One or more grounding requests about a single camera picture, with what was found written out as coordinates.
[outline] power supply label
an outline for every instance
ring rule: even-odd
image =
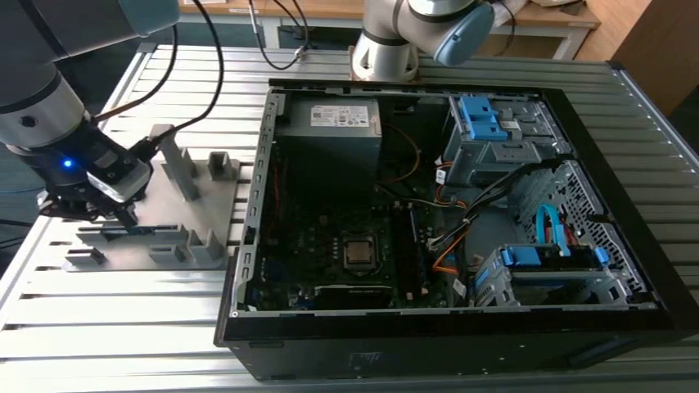
[[[316,105],[311,108],[311,127],[369,127],[369,107]]]

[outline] wooden table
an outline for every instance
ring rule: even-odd
[[[295,16],[299,16],[292,2],[281,0]],[[280,40],[276,30],[292,25],[292,20],[272,0],[255,0],[257,20],[264,28],[264,41],[268,48],[279,48]],[[363,0],[299,0],[309,26],[361,28],[364,15]],[[203,21],[195,6],[181,6],[183,22]],[[228,0],[225,4],[208,4],[207,10],[216,23],[249,23],[248,0]],[[552,54],[553,59],[572,60],[587,34],[599,27],[599,19],[583,8],[580,15],[571,16],[556,8],[543,8],[529,3],[517,12],[515,35],[517,37],[560,38],[560,44]],[[495,28],[493,35],[509,34],[509,23]]]

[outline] slotted aluminum surface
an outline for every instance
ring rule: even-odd
[[[161,46],[152,54],[136,55],[108,106],[140,97],[153,87],[167,67],[169,49]],[[273,61],[292,57],[292,51],[268,52]],[[148,133],[153,124],[179,124],[204,110],[216,80],[213,49],[181,47],[179,59],[161,93],[105,123],[111,136],[127,145]],[[228,48],[225,59],[220,104],[207,120],[179,134],[177,144],[189,148],[192,158],[205,158],[212,148],[225,149],[244,163],[241,178],[249,181],[268,78],[347,79],[348,56],[344,52],[312,52],[288,72],[272,71],[255,49]],[[464,69],[447,69],[423,58],[421,64],[425,83],[565,90],[699,298],[699,177],[692,166],[696,158],[688,155],[680,139],[624,76],[605,64],[587,62],[476,59]],[[229,251],[241,237],[248,192],[249,184],[243,183],[237,189]],[[696,390],[699,337],[673,346],[637,350],[571,373],[260,384],[231,352],[212,344],[223,272],[65,273],[60,270],[66,247],[61,242],[74,242],[77,226],[38,219],[0,282],[2,391],[492,391],[493,386],[503,385],[515,391],[537,393],[560,389]],[[299,354],[299,361],[313,360],[304,360]]]

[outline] floor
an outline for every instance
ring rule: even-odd
[[[311,33],[312,43],[317,49],[345,49],[359,38],[359,31],[355,29],[333,29],[331,34],[327,30],[316,28]],[[211,45],[211,36],[204,25],[180,24],[179,32],[183,45]],[[255,47],[256,45],[248,25],[223,25],[219,27],[219,33],[224,46]],[[163,31],[148,38],[148,41],[169,43],[169,39],[169,32]],[[280,31],[281,47],[296,48],[300,43],[292,31]],[[60,62],[58,68],[62,75],[92,113],[100,112],[139,44],[140,40],[131,40]],[[697,148],[699,89],[672,114],[671,122],[691,145]],[[40,187],[38,177],[6,149],[0,147],[0,219],[33,222],[36,219],[34,195]],[[17,250],[14,243],[5,241],[21,237],[25,232],[25,228],[0,226],[0,275]]]

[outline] connector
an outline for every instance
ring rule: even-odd
[[[305,56],[305,45],[300,46],[299,49],[296,49],[296,52],[293,53],[293,58],[303,60]]]

